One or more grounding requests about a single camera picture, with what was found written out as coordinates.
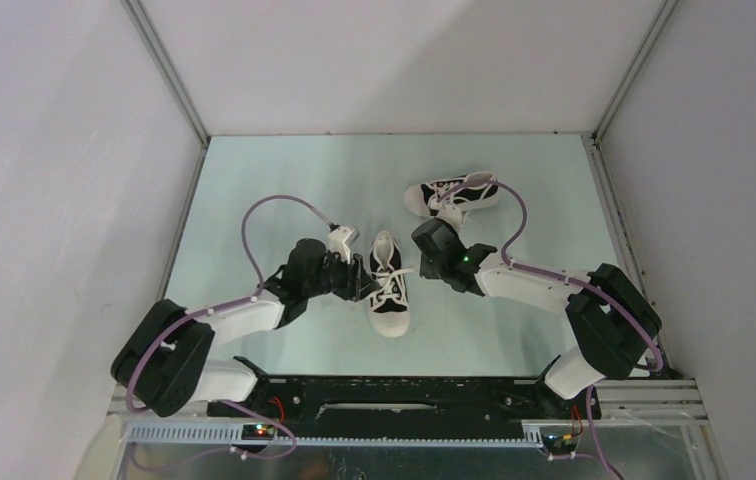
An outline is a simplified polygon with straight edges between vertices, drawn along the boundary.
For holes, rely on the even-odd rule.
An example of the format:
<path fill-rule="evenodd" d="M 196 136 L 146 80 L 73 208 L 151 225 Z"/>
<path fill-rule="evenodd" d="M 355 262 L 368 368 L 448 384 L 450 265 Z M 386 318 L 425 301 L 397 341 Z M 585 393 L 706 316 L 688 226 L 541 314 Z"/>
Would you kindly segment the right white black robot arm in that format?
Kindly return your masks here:
<path fill-rule="evenodd" d="M 560 418 L 576 397 L 601 380 L 625 380 L 640 367 L 663 367 L 656 342 L 662 321 L 649 301 L 617 266 L 593 271 L 553 271 L 521 264 L 494 246 L 465 246 L 448 222 L 433 218 L 412 240 L 421 253 L 420 274 L 459 293 L 505 298 L 565 317 L 576 345 L 544 370 L 535 392 L 539 411 Z"/>

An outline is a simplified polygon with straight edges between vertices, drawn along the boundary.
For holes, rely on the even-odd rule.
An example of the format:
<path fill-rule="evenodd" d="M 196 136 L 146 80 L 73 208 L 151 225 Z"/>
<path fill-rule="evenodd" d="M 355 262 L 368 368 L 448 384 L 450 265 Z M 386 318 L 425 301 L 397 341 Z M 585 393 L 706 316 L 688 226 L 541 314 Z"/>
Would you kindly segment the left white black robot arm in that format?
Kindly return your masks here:
<path fill-rule="evenodd" d="M 302 239 L 285 264 L 254 295 L 190 313 L 163 299 L 153 304 L 112 362 L 111 377 L 125 387 L 127 407 L 169 417 L 189 403 L 231 400 L 246 416 L 270 403 L 269 388 L 246 360 L 212 354 L 243 337 L 283 328 L 315 297 L 359 302 L 379 291 L 361 255 L 350 259 L 316 239 Z"/>

